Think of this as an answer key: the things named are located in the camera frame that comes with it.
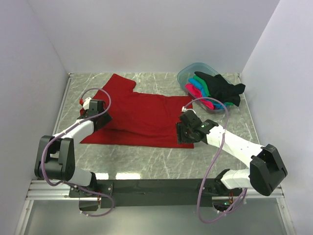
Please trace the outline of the red t shirt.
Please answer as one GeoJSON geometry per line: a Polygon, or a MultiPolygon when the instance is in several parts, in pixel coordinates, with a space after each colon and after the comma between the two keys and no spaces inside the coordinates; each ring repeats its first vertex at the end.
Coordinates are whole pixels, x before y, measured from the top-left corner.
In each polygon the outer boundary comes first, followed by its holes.
{"type": "Polygon", "coordinates": [[[83,144],[118,144],[161,148],[189,148],[178,144],[176,123],[188,96],[164,96],[134,91],[136,82],[113,74],[94,99],[112,102],[112,120],[82,140],[83,144]]]}

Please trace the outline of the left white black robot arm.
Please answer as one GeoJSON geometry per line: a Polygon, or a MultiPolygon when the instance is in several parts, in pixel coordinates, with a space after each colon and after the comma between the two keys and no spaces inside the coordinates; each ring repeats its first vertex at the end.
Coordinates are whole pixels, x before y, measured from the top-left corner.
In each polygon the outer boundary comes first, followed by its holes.
{"type": "Polygon", "coordinates": [[[96,176],[93,172],[76,167],[74,148],[112,120],[107,109],[102,100],[86,99],[82,113],[73,125],[54,136],[42,136],[35,162],[35,176],[44,179],[46,175],[50,180],[79,185],[85,196],[94,196],[98,190],[96,176]]]}

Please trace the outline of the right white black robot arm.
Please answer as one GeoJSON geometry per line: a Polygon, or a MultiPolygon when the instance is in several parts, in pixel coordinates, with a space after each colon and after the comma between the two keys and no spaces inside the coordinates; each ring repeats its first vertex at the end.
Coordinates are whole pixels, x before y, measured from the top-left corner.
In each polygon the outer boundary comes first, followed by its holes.
{"type": "Polygon", "coordinates": [[[208,186],[213,194],[226,195],[232,189],[252,188],[270,196],[287,177],[287,168],[275,146],[249,142],[210,119],[201,121],[192,109],[183,108],[179,119],[178,143],[204,142],[219,147],[246,166],[241,170],[223,170],[208,186]]]}

